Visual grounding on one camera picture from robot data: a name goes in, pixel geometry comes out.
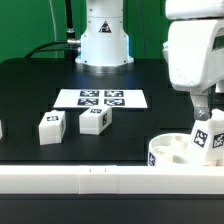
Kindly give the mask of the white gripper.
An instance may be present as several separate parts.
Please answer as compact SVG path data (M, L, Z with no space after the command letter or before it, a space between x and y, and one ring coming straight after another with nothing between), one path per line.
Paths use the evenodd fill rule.
M194 118L210 118L207 92L224 79L224 19L175 20L168 30L169 79L175 90L191 92Z

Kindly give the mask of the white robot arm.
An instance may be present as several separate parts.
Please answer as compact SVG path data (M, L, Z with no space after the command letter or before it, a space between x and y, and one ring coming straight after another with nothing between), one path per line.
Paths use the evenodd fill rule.
M123 0L86 0L87 28L81 35L82 69L103 73L129 65L123 30ZM194 118L210 118L209 88L224 92L224 0L166 0L171 21L163 55L174 89L190 94Z

